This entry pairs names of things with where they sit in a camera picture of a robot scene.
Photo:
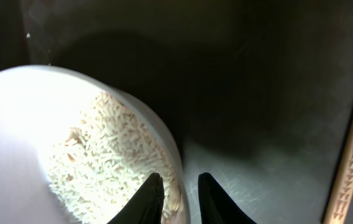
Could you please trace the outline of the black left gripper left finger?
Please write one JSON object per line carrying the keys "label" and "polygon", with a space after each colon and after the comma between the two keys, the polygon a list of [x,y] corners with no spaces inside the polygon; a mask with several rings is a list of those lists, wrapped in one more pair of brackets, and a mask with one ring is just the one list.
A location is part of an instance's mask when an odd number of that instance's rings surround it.
{"label": "black left gripper left finger", "polygon": [[161,224],[165,194],[159,173],[151,173],[108,224]]}

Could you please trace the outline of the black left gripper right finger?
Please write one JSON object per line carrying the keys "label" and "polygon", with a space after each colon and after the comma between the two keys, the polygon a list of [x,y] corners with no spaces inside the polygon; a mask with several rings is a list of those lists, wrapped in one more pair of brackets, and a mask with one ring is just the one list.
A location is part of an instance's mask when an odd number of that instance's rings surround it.
{"label": "black left gripper right finger", "polygon": [[198,197],[202,224],[256,224],[210,173],[199,175]]}

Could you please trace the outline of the white rice bowl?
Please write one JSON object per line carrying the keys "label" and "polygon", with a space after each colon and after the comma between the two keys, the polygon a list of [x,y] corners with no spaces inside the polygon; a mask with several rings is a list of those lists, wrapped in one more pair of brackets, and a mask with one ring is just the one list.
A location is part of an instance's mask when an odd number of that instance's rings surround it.
{"label": "white rice bowl", "polygon": [[145,103],[61,67],[0,71],[0,223],[108,223],[154,172],[161,223],[189,223],[178,147]]}

